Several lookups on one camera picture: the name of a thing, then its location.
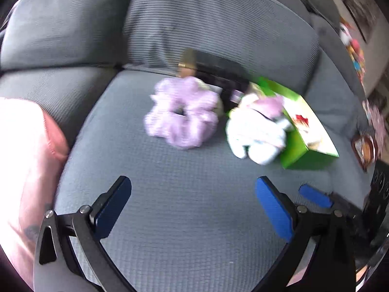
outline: metal bolt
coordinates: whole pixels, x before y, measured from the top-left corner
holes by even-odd
[[[89,212],[90,209],[91,209],[91,207],[89,205],[83,205],[80,207],[80,213],[86,214]]]
[[[54,212],[52,210],[48,210],[46,213],[45,213],[45,217],[46,218],[50,218],[51,216],[53,216]]]
[[[342,217],[342,216],[343,216],[342,211],[340,211],[340,210],[335,210],[335,211],[334,211],[334,215],[335,215],[336,217]]]
[[[297,207],[297,212],[304,214],[304,213],[308,212],[308,209],[304,205],[299,205]]]

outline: gray couch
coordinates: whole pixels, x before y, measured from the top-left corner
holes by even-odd
[[[93,203],[119,175],[131,179],[132,196],[102,243],[138,291],[250,291],[285,244],[255,197],[256,178],[267,175],[314,211],[323,209],[299,196],[303,183],[359,208],[369,193],[374,168],[364,173],[350,145],[367,122],[364,92],[349,58],[332,51],[339,42],[300,0],[22,0],[1,47],[0,96],[40,104],[72,147],[57,214]],[[186,47],[302,94],[339,158],[323,170],[238,159],[225,119],[201,148],[148,137],[149,95]]]

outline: stuffed animal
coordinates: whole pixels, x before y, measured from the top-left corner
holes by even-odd
[[[342,40],[343,44],[347,47],[349,46],[351,40],[353,39],[351,37],[350,31],[347,28],[346,25],[340,24],[340,32],[339,32],[340,39]]]
[[[252,93],[231,110],[227,140],[236,157],[248,154],[254,162],[268,164],[285,148],[285,130],[291,126],[283,116],[282,97],[258,98]]]

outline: couch backrest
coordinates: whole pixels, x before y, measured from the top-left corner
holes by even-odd
[[[124,63],[130,0],[21,0],[1,47],[1,69]]]
[[[318,56],[314,30],[276,0],[132,0],[124,33],[131,64],[175,71],[192,47],[299,93]]]
[[[339,35],[331,25],[321,16],[312,14],[312,27],[318,35],[320,47],[333,61],[342,77],[349,85],[350,90],[359,98],[360,101],[366,100],[366,95],[361,82],[359,81],[357,71],[349,53],[343,45]]]
[[[361,103],[324,51],[304,98],[323,125],[350,139],[355,134]]]

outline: cardboard box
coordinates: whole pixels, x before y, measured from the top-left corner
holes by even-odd
[[[280,154],[285,169],[322,169],[339,157],[327,131],[301,95],[264,77],[256,83],[265,95],[284,97],[285,114],[294,125]]]

